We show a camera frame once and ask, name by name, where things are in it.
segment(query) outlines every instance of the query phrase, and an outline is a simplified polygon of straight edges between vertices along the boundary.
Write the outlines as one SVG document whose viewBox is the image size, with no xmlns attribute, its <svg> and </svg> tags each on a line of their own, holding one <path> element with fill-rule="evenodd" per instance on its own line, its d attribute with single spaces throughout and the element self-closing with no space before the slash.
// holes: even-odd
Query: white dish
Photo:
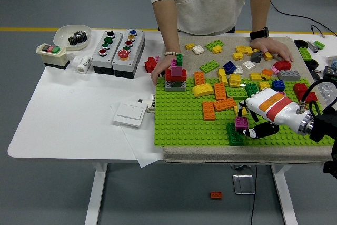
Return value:
<svg viewBox="0 0 337 225">
<path fill-rule="evenodd" d="M 78 31 L 83 31 L 86 33 L 87 40 L 85 42 L 79 42 L 76 45 L 70 45 L 69 38 L 74 36 L 74 33 Z M 59 47 L 66 47 L 67 50 L 81 50 L 88 46 L 88 42 L 91 37 L 90 27 L 85 25 L 69 25 L 63 26 L 59 30 L 57 30 L 54 36 L 54 44 Z"/>
</svg>

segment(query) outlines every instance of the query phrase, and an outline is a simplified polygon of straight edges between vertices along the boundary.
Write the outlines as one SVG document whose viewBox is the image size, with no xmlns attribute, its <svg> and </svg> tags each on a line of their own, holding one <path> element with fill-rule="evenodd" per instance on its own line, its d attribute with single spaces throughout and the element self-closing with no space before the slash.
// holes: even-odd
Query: wristwatch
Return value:
<svg viewBox="0 0 337 225">
<path fill-rule="evenodd" d="M 251 36 L 251 40 L 258 39 L 258 38 L 268 38 L 269 36 L 268 27 L 265 27 L 264 29 L 260 31 L 251 32 L 249 33 L 249 35 Z"/>
</svg>

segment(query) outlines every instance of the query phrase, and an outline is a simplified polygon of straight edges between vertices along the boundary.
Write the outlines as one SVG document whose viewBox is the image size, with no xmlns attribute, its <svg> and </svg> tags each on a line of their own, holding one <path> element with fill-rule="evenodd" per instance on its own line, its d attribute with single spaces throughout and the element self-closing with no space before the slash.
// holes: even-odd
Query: table leg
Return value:
<svg viewBox="0 0 337 225">
<path fill-rule="evenodd" d="M 101 199 L 104 189 L 107 163 L 93 163 L 96 169 L 93 188 L 91 190 L 88 212 L 85 218 L 85 225 L 97 225 L 100 214 Z"/>
<path fill-rule="evenodd" d="M 283 219 L 285 225 L 297 225 L 297 219 L 291 202 L 288 186 L 286 184 L 284 173 L 291 168 L 291 165 L 272 165 L 274 181 L 279 195 Z"/>
</svg>

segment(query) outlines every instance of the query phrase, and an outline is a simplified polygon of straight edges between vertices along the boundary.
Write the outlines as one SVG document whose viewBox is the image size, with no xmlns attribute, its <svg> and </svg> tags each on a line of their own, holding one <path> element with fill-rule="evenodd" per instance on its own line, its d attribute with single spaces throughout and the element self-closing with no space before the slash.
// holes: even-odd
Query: black cable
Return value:
<svg viewBox="0 0 337 225">
<path fill-rule="evenodd" d="M 316 103 L 315 100 L 313 100 L 313 101 L 311 101 L 311 102 L 309 103 L 309 110 L 310 110 L 310 113 L 311 113 L 311 115 L 312 115 L 314 118 L 316 118 L 317 115 L 315 115 L 315 114 L 314 114 L 314 111 L 312 110 L 312 104 L 315 105 L 315 109 L 316 109 L 317 115 L 321 115 L 321 111 L 320 111 L 320 109 L 319 109 L 319 107 L 318 107 L 318 105 L 317 105 L 317 103 Z"/>
<path fill-rule="evenodd" d="M 315 32 L 314 32 L 314 29 L 312 27 L 315 27 L 321 34 L 323 34 L 321 32 L 321 30 L 318 29 L 318 27 L 316 27 L 315 25 L 311 25 L 311 31 L 312 31 L 313 34 L 315 34 Z"/>
<path fill-rule="evenodd" d="M 257 165 L 255 165 L 255 190 L 254 190 L 254 200 L 253 200 L 253 208 L 252 208 L 252 215 L 251 215 L 251 225 L 253 224 L 253 213 L 254 213 L 254 208 L 255 208 L 256 183 L 257 183 Z"/>
<path fill-rule="evenodd" d="M 281 11 L 279 11 L 275 6 L 274 6 L 274 4 L 270 1 L 270 3 L 272 4 L 272 6 L 276 9 L 276 11 L 278 11 L 279 13 L 281 13 L 281 14 L 284 14 L 284 15 L 288 15 L 288 16 L 293 16 L 293 17 L 299 17 L 299 18 L 306 18 L 306 19 L 309 19 L 309 20 L 311 20 L 311 21 L 313 21 L 313 22 L 316 22 L 316 23 L 318 23 L 318 24 L 320 24 L 321 26 L 324 26 L 322 23 L 320 23 L 320 22 L 318 22 L 318 21 L 316 21 L 316 20 L 314 20 L 314 19 L 312 19 L 312 18 L 308 18 L 308 17 L 305 17 L 305 16 L 301 16 L 301 15 L 294 15 L 294 14 L 289 14 L 289 13 L 284 13 L 284 12 L 281 12 Z M 331 29 L 329 29 L 328 27 L 326 27 L 326 26 L 324 26 L 327 30 L 329 30 L 331 33 L 333 33 L 335 36 L 337 36 L 337 34 L 335 34 Z"/>
</svg>

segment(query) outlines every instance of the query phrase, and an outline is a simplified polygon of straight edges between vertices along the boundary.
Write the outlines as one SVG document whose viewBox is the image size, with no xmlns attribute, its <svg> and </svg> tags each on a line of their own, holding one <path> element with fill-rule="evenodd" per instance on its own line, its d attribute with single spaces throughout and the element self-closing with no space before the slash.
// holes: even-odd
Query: bracelet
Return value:
<svg viewBox="0 0 337 225">
<path fill-rule="evenodd" d="M 180 53 L 177 52 L 165 52 L 164 55 L 178 55 Z"/>
</svg>

